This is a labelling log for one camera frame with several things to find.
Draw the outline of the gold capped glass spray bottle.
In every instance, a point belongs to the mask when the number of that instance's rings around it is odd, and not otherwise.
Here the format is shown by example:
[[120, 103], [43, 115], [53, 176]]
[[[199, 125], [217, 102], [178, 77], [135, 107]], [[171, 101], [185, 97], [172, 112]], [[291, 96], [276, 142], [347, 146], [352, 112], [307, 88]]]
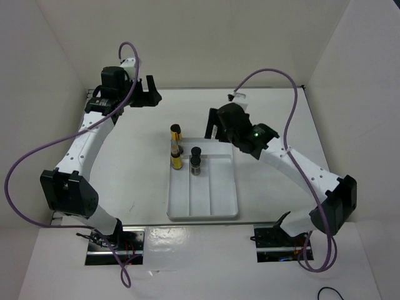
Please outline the gold capped glass spray bottle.
[[178, 146], [180, 153], [184, 152], [181, 141], [182, 141], [182, 131], [179, 124], [172, 124], [170, 127], [171, 132], [171, 142]]

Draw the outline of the small spice shaker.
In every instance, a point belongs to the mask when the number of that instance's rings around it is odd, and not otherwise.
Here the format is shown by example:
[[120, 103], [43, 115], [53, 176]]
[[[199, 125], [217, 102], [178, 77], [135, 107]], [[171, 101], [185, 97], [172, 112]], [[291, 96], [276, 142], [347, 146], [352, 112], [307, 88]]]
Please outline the small spice shaker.
[[198, 146], [194, 146], [191, 149], [191, 157], [192, 158], [200, 158], [201, 157], [201, 148]]
[[192, 156], [190, 158], [191, 174], [194, 176], [201, 173], [201, 158], [199, 156]]

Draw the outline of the yellow label dark sauce bottle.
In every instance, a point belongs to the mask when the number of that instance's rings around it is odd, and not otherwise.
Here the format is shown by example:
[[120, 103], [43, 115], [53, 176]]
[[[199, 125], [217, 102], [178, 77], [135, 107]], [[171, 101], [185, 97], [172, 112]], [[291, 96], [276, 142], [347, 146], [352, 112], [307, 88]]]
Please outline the yellow label dark sauce bottle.
[[179, 170], [183, 167], [181, 151], [177, 144], [171, 146], [171, 165], [175, 170]]

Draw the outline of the brown spice jar black cap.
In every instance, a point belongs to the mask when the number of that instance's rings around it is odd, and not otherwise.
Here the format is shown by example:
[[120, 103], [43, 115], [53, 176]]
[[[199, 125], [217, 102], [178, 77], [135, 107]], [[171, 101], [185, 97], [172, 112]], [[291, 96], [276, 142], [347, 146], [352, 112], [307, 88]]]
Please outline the brown spice jar black cap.
[[211, 139], [216, 139], [217, 133], [218, 133], [218, 127], [214, 125], [212, 127]]

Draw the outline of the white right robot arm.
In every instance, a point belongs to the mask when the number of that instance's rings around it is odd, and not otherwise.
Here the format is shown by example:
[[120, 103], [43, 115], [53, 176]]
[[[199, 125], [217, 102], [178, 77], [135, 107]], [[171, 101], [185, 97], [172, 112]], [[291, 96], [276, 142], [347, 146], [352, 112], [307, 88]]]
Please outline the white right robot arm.
[[230, 102], [209, 110], [206, 139], [231, 143], [266, 163], [319, 201], [312, 209], [286, 212], [275, 223], [274, 239], [287, 246], [302, 233], [318, 230], [335, 236], [357, 206], [357, 182], [350, 175], [339, 177], [284, 145], [269, 126], [252, 124], [240, 104]]

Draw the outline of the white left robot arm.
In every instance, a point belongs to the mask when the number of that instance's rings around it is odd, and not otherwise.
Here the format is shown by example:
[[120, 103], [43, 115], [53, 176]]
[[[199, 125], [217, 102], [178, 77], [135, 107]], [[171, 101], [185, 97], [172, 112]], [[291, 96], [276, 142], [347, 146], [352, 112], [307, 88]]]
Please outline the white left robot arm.
[[101, 85], [84, 109], [81, 127], [85, 133], [74, 139], [53, 170], [44, 170], [40, 176], [49, 208], [96, 228], [99, 233], [90, 235], [90, 239], [97, 243], [102, 240], [112, 250], [119, 249], [134, 235], [125, 232], [122, 222], [100, 206], [99, 195], [89, 183], [91, 169], [103, 142], [123, 113], [118, 106], [155, 107], [161, 101], [154, 78], [148, 75], [146, 81], [148, 90], [144, 91], [142, 81], [136, 78], [133, 59], [125, 59], [120, 66], [104, 67]]

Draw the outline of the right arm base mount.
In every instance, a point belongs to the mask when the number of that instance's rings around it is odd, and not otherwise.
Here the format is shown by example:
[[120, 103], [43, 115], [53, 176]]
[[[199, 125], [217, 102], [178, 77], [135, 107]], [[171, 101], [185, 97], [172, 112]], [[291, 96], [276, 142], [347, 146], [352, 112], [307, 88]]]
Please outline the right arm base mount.
[[307, 259], [314, 259], [311, 245], [305, 247], [307, 233], [290, 237], [272, 224], [255, 224], [253, 228], [254, 233], [250, 240], [255, 244], [259, 263], [291, 262], [298, 259], [303, 261], [303, 249], [306, 249]]

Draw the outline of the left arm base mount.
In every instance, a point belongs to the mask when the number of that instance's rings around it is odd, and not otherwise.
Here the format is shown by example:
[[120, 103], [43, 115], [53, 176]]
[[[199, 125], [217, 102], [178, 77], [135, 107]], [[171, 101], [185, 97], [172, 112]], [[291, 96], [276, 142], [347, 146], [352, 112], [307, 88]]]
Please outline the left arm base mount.
[[[114, 252], [125, 265], [142, 265], [144, 251], [144, 227], [125, 227], [122, 241], [112, 242]], [[91, 234], [76, 233], [76, 236], [88, 241], [86, 251], [86, 266], [110, 266], [118, 262], [107, 244], [95, 232]]]

